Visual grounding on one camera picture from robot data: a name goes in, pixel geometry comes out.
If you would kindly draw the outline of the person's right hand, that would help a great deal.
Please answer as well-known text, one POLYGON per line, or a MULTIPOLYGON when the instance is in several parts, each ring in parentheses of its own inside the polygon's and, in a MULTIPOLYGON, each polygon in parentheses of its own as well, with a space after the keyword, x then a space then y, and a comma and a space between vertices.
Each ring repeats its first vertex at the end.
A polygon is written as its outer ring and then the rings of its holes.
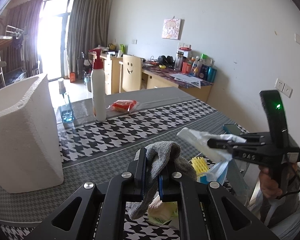
POLYGON ((282 190, 279 188, 278 183, 272 180, 269 175, 269 168, 259 166, 260 172, 258 175, 260 181, 260 189, 263 196, 267 199, 275 199, 282 195, 282 190))

